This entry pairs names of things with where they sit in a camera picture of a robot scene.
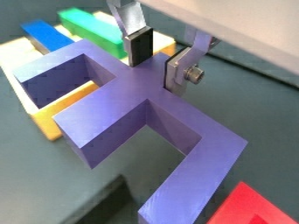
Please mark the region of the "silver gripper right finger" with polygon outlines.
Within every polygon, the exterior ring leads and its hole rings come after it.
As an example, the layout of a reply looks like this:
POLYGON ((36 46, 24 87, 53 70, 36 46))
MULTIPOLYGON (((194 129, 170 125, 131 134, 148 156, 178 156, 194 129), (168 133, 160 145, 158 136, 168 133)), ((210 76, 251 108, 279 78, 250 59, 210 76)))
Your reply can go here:
POLYGON ((163 86, 179 96, 186 92, 187 82, 198 84, 202 81, 204 71, 198 67, 199 61, 220 42, 207 32, 190 25, 186 26, 184 41, 190 46, 184 47, 164 64, 163 86))

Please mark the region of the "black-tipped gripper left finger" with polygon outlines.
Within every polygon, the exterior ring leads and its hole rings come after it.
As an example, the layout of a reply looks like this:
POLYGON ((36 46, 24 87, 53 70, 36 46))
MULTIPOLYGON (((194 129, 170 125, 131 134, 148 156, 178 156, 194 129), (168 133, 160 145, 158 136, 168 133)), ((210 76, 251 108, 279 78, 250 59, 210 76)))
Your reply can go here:
POLYGON ((136 0, 107 0, 123 33, 128 64, 135 67, 154 55, 154 28, 146 25, 142 5, 136 0))

